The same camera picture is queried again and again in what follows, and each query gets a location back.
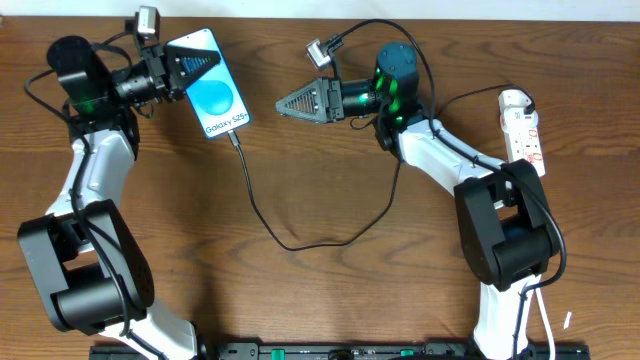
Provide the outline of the blue Galaxy smartphone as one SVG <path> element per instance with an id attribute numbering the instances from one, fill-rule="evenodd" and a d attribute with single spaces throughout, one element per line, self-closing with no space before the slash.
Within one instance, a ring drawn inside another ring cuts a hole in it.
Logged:
<path id="1" fill-rule="evenodd" d="M 245 101 L 211 29 L 203 28 L 169 41 L 168 44 L 216 51 L 220 55 L 219 64 L 186 89 L 186 95 L 207 138 L 233 131 L 250 122 Z"/>

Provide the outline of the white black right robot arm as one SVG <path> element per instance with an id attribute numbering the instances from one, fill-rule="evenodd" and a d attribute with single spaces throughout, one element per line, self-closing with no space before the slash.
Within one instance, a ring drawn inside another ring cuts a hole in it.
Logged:
<path id="1" fill-rule="evenodd" d="M 455 200 L 465 260 L 480 281 L 480 309 L 472 339 L 486 359 L 522 359 L 528 349 L 530 294 L 547 286 L 543 274 L 566 245 L 553 219 L 533 154 L 517 153 L 517 133 L 535 128 L 527 94 L 499 96 L 507 137 L 506 161 L 456 138 L 418 97 L 418 49 L 391 42 L 380 49 L 372 78 L 319 77 L 277 101 L 277 112 L 329 124 L 371 116 L 380 147 L 413 166 Z"/>

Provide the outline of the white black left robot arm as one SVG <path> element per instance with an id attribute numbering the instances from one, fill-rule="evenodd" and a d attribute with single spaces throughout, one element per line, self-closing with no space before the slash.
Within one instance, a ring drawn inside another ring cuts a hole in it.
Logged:
<path id="1" fill-rule="evenodd" d="M 66 36 L 46 59 L 67 93 L 55 115 L 66 125 L 74 158 L 46 213 L 22 223 L 17 240 L 50 323 L 121 341 L 147 359 L 215 359 L 196 326 L 155 298 L 150 266 L 119 211 L 139 150 L 138 118 L 150 101 L 174 102 L 221 61 L 219 52 L 146 45 L 139 62 L 110 70 L 92 43 Z"/>

